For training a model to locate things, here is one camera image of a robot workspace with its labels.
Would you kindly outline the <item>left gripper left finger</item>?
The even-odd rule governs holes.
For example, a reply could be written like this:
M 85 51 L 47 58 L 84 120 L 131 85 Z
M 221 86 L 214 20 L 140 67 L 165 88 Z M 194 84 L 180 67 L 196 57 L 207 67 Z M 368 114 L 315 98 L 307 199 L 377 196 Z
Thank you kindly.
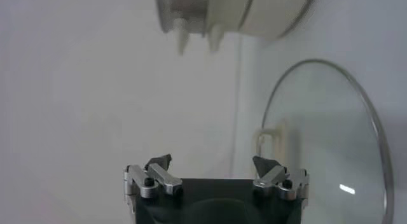
M 128 165 L 123 171 L 124 199 L 130 209 L 136 209 L 136 199 L 154 200 L 160 192 L 178 196 L 183 181 L 168 172 L 171 154 L 151 158 L 144 167 Z

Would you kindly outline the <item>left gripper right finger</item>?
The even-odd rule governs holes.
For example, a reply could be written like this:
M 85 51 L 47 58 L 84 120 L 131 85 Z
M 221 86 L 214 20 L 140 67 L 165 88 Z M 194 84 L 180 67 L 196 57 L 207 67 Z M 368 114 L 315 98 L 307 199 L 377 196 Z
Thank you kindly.
M 253 180 L 254 191 L 263 197 L 276 196 L 281 200 L 304 200 L 309 197 L 309 173 L 306 169 L 290 169 L 276 160 L 259 156 L 252 158 L 258 177 Z

